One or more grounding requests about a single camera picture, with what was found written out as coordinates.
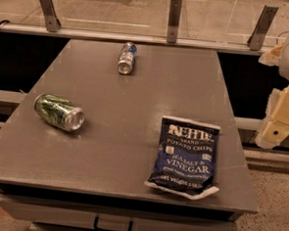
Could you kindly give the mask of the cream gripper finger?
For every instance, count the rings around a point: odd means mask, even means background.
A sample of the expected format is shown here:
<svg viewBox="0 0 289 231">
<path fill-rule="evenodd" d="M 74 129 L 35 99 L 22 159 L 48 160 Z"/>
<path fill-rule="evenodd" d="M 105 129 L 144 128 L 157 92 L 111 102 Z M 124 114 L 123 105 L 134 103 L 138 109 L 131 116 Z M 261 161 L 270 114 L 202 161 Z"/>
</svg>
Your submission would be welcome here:
<svg viewBox="0 0 289 231">
<path fill-rule="evenodd" d="M 289 86 L 273 88 L 265 108 L 255 142 L 259 147 L 272 149 L 289 136 Z"/>
<path fill-rule="evenodd" d="M 282 48 L 282 43 L 275 45 L 270 51 L 263 53 L 259 57 L 259 62 L 267 67 L 278 66 L 280 63 Z"/>
</svg>

